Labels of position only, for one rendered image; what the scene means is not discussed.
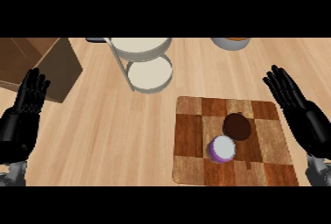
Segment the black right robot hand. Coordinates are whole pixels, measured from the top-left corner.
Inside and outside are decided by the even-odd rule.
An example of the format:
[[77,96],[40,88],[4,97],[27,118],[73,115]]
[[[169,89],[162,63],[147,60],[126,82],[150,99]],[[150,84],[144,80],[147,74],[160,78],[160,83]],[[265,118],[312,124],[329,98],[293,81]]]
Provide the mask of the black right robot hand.
[[284,112],[298,143],[309,155],[331,159],[331,121],[324,111],[306,99],[295,79],[277,65],[272,65],[264,82]]

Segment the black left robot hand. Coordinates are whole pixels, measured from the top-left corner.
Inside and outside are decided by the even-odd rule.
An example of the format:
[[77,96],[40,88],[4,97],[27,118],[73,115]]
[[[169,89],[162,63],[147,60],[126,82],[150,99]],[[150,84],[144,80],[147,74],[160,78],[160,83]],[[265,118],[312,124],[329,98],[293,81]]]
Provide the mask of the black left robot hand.
[[29,159],[37,144],[40,113],[51,81],[39,68],[27,71],[15,104],[0,116],[0,165]]

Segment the dark brown cupcake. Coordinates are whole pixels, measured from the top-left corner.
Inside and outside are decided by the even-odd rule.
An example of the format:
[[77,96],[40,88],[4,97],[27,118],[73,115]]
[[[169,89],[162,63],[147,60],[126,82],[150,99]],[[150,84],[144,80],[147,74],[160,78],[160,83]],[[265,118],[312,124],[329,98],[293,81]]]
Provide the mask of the dark brown cupcake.
[[230,114],[224,120],[222,131],[231,139],[244,141],[252,135],[249,119],[238,113]]

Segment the checkered wooden cutting board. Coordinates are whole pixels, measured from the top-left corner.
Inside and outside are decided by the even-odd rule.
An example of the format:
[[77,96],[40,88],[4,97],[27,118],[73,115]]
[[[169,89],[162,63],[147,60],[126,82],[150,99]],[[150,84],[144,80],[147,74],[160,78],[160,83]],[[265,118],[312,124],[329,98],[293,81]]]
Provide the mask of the checkered wooden cutting board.
[[275,104],[182,96],[173,181],[197,186],[298,186]]

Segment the brown wooden cabinet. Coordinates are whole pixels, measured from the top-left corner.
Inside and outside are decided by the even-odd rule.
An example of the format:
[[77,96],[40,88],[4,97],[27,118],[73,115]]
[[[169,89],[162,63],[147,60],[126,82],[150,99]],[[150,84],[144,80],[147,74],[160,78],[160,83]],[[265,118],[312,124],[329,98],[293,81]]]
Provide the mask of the brown wooden cabinet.
[[46,99],[64,102],[83,72],[69,38],[0,38],[0,88],[17,92],[36,67],[51,80]]

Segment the grey pot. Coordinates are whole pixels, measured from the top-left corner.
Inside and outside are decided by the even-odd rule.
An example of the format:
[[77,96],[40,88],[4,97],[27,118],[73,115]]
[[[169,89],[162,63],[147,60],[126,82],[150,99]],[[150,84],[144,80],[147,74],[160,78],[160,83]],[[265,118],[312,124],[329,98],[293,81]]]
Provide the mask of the grey pot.
[[250,38],[246,40],[230,40],[228,38],[212,38],[212,42],[224,49],[228,51],[238,51],[243,50],[249,43],[250,43]]

